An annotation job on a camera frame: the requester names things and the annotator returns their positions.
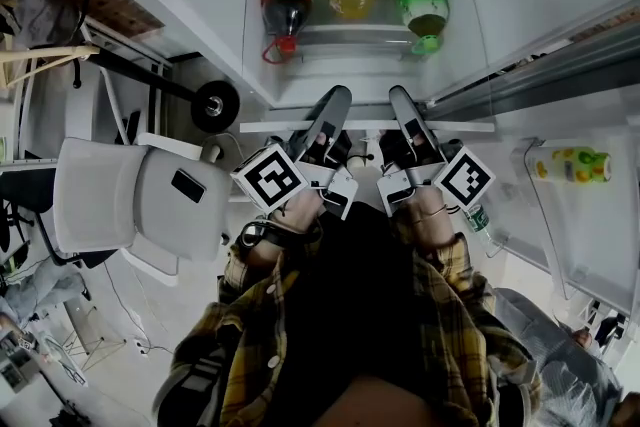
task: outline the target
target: black wheel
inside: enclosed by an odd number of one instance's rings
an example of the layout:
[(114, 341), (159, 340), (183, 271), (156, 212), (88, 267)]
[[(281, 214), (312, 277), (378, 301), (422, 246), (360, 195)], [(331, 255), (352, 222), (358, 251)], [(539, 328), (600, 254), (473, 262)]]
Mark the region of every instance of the black wheel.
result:
[(233, 123), (240, 111), (236, 89), (222, 80), (207, 82), (191, 100), (191, 119), (202, 131), (218, 134)]

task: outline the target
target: refrigerator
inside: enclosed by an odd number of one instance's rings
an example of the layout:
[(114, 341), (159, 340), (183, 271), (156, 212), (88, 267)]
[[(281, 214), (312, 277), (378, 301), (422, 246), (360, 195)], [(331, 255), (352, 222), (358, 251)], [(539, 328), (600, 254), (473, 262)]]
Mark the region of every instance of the refrigerator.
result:
[[(479, 132), (463, 127), (463, 140), (497, 176), (485, 201), (509, 251), (549, 272), (561, 297), (579, 290), (619, 312), (625, 336), (635, 337), (640, 27), (630, 22), (573, 41), (640, 0), (448, 0), (441, 48), (428, 58), (412, 55), (395, 0), (375, 0), (357, 22), (314, 0), (296, 54), (279, 66), (261, 57), (272, 38), (261, 0), (135, 1), (261, 101), (267, 119), (294, 119), (336, 84), (351, 90), (354, 109), (377, 119), (399, 84), (428, 120), (485, 122)], [(541, 53), (548, 55), (512, 66)], [(584, 187), (536, 182), (524, 158), (537, 145), (607, 152), (612, 179)]]

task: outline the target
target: white chair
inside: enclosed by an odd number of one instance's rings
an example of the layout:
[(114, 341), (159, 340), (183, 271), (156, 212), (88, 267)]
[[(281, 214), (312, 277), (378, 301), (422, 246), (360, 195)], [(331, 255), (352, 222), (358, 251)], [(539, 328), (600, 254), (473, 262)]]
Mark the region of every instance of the white chair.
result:
[(65, 139), (53, 192), (60, 249), (122, 249), (131, 264), (169, 286), (177, 284), (180, 258), (214, 260), (221, 237), (229, 240), (231, 178), (201, 161), (201, 152), (146, 133), (133, 146)]

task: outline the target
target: black phone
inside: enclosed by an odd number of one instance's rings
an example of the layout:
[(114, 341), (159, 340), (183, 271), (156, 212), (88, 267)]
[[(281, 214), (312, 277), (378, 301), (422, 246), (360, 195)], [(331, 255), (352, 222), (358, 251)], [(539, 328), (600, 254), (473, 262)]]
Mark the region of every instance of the black phone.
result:
[(171, 185), (178, 189), (182, 194), (189, 198), (194, 203), (200, 203), (202, 196), (207, 189), (200, 185), (193, 178), (191, 178), (182, 169), (178, 169), (176, 174), (173, 175)]

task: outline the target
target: plaid shirt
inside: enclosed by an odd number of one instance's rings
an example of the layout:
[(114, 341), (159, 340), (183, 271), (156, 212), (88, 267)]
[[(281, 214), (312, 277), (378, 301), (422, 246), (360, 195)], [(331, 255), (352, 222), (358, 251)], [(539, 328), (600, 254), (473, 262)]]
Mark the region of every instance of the plaid shirt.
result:
[[(394, 228), (402, 242), (412, 244), (408, 224), (396, 218)], [(231, 247), (219, 284), (220, 302), (208, 306), (176, 349), (172, 365), (175, 371), (198, 357), (206, 358), (222, 333), (235, 334), (237, 348), (227, 366), (219, 425), (257, 426), (265, 417), (287, 357), (287, 296), (300, 275), (295, 261), (300, 256), (313, 258), (319, 246), (320, 241), (306, 246), (303, 255), (282, 252), (266, 278), (252, 275), (239, 246)], [(540, 380), (532, 374), (526, 349), (489, 313), (494, 298), (487, 280), (473, 273), (464, 236), (458, 234), (449, 247), (432, 253), (414, 249), (413, 284), (422, 304), (418, 329), (425, 375), (442, 382), (430, 386), (432, 395), (423, 399), (439, 405), (444, 423), (495, 425), (490, 375), (496, 374), (524, 383), (535, 411)], [(245, 325), (245, 319), (256, 313), (260, 321)]]

